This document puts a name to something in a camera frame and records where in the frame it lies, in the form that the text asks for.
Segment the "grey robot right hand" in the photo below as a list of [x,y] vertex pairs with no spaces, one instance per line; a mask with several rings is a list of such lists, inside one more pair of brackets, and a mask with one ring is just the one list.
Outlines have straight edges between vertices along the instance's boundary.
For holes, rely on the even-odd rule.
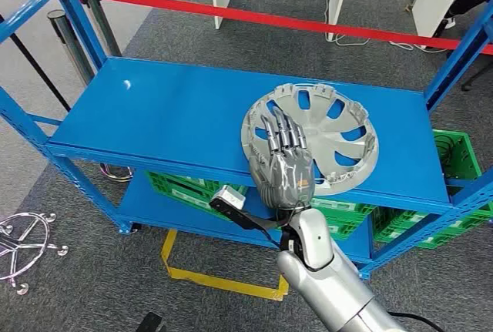
[[269,158],[249,157],[250,173],[261,200],[273,210],[310,207],[315,193],[314,161],[304,129],[291,116],[273,106],[276,125],[266,116]]

